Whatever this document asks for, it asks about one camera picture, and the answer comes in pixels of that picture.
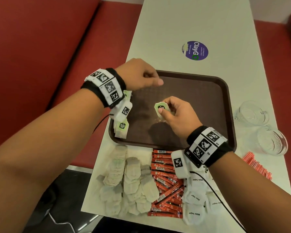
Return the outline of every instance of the clear glass cup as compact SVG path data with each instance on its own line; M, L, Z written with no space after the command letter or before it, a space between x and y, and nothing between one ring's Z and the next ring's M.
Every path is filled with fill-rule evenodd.
M247 138L246 142L253 153L281 156L288 151L288 142L285 136L270 125L260 127Z
M245 101L234 114L234 120L245 127L263 126L268 120L268 113L255 101Z

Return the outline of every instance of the person's left hand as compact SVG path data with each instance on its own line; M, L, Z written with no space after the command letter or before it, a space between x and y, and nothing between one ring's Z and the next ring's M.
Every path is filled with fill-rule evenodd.
M124 80L126 89L129 91L164 84L156 70L142 59L132 58L115 70Z

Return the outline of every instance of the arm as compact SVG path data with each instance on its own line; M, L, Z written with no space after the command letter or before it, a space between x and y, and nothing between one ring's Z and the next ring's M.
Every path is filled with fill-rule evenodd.
M128 90L163 84L141 59L116 71ZM45 189L89 140L103 109L93 92L81 89L0 146L0 232L23 230Z
M173 131L187 138L202 125L188 102L164 100L176 112L159 109ZM248 232L291 233L291 195L262 176L233 152L226 153L209 171L225 200Z

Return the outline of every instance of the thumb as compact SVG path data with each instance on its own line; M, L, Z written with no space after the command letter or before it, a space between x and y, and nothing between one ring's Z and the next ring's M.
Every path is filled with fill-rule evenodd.
M163 108L159 108L158 112L160 113L161 116L163 116L163 118L170 123L171 120L173 120L174 115L172 115L169 111L167 111L166 109Z
M160 78L144 78L144 84L146 87L158 87L162 86L164 84L164 81Z

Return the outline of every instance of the hand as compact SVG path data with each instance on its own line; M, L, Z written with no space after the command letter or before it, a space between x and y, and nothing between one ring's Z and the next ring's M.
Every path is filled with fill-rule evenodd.
M129 91L151 86L157 87L164 84L156 70L142 59L132 58L115 70L124 80L126 89Z
M189 102L174 96L166 98L163 102L168 104L171 111L176 112L172 115L163 108L158 110L177 136L187 139L196 128L202 126Z

